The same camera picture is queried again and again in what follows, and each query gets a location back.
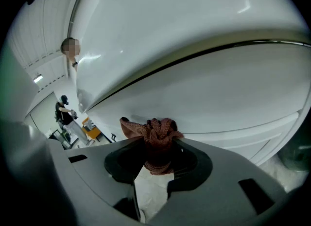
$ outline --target brown cloth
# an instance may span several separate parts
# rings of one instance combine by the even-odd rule
[[[152,175],[173,173],[172,145],[173,137],[182,138],[183,134],[177,130],[176,122],[165,118],[148,120],[147,124],[130,122],[127,118],[120,119],[121,128],[127,138],[143,136],[146,147],[145,167]]]

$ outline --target green trash bin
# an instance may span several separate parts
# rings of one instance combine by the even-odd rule
[[[311,167],[311,111],[290,141],[278,152],[283,164],[290,170],[307,172]]]

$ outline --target black shirt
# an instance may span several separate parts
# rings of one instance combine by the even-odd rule
[[[73,118],[71,115],[67,112],[62,112],[59,110],[60,107],[65,107],[64,105],[61,105],[59,102],[55,105],[55,109],[58,113],[58,117],[63,121],[64,125],[68,125],[70,122],[73,121]]]

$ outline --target standing person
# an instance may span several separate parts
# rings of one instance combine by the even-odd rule
[[[71,66],[77,71],[78,62],[75,59],[75,56],[80,54],[80,42],[78,39],[72,37],[66,38],[60,46],[60,51],[62,54],[71,62]]]
[[[68,99],[67,96],[63,95],[59,99],[59,102],[56,103],[55,109],[58,115],[58,118],[60,118],[63,122],[63,124],[68,128],[71,132],[73,132],[81,141],[82,143],[87,146],[88,140],[85,132],[83,132],[82,128],[76,123],[72,116],[69,114],[71,113],[72,115],[75,115],[75,111],[69,110],[65,108],[65,105],[68,105]]]

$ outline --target floor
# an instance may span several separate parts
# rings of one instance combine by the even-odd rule
[[[92,146],[109,144],[110,142],[101,137],[100,142],[94,141]],[[83,144],[78,140],[73,148],[83,147]],[[270,158],[268,161],[260,165],[260,168],[267,174],[275,178],[286,192],[301,186],[309,173],[294,172],[287,169],[277,155]],[[135,188],[139,209],[145,215],[146,222],[154,217],[157,212],[167,201],[167,184],[173,180],[173,174],[163,176],[154,176],[149,173],[146,168],[142,168],[135,179]]]

